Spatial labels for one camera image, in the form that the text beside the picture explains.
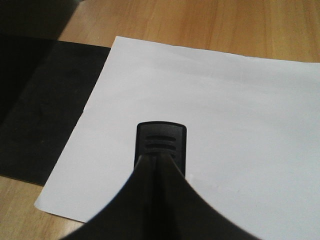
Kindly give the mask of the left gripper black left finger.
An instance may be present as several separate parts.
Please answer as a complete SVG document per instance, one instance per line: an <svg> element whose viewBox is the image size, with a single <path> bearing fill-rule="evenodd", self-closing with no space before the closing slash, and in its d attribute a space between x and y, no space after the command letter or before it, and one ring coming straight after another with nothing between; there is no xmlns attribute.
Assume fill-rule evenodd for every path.
<svg viewBox="0 0 320 240"><path fill-rule="evenodd" d="M142 155L116 196L64 240L151 240L156 157Z"/></svg>

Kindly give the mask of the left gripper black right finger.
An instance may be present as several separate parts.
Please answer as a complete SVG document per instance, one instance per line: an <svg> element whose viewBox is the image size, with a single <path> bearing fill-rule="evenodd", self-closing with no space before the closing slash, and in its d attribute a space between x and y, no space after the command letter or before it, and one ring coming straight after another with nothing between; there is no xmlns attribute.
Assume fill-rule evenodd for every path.
<svg viewBox="0 0 320 240"><path fill-rule="evenodd" d="M168 154L157 156L157 238L161 240L255 240L203 200Z"/></svg>

